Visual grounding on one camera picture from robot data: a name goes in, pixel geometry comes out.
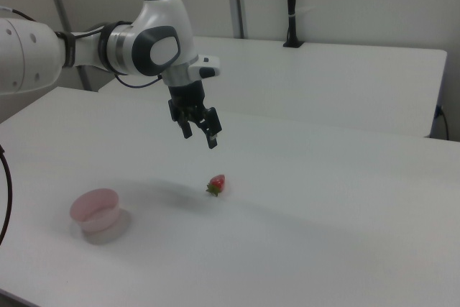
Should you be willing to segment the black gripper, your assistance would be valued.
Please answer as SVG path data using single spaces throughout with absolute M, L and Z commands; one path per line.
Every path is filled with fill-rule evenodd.
M 170 115 L 183 132 L 185 139 L 193 133 L 188 122 L 188 113 L 184 109 L 197 109 L 195 124 L 205 134 L 208 148 L 218 145 L 217 136 L 222 131 L 221 122 L 215 108 L 205 108 L 203 102 L 205 91 L 202 81 L 195 81 L 186 86 L 170 86 L 168 88 L 171 99 L 168 101 Z

